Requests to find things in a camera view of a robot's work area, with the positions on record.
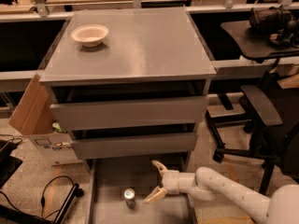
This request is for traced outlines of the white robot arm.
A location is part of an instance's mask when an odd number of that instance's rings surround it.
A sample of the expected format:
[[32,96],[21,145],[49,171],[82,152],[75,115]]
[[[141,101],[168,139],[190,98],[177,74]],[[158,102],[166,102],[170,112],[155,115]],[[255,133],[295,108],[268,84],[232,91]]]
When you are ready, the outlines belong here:
[[188,194],[195,200],[212,201],[220,193],[242,209],[258,224],[299,224],[299,186],[286,185],[268,198],[211,168],[200,167],[195,173],[168,170],[159,161],[151,162],[162,178],[144,203],[154,203],[167,195]]

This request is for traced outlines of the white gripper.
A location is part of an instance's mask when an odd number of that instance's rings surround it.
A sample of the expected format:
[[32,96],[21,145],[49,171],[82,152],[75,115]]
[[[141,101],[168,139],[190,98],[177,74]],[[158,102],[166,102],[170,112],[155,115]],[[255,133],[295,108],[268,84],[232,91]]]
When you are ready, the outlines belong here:
[[162,184],[163,187],[157,186],[144,200],[144,203],[150,204],[163,199],[166,194],[169,195],[179,195],[180,193],[186,193],[186,188],[188,187],[187,179],[185,173],[179,171],[168,171],[168,169],[159,161],[152,160],[152,165],[155,166],[163,177]]

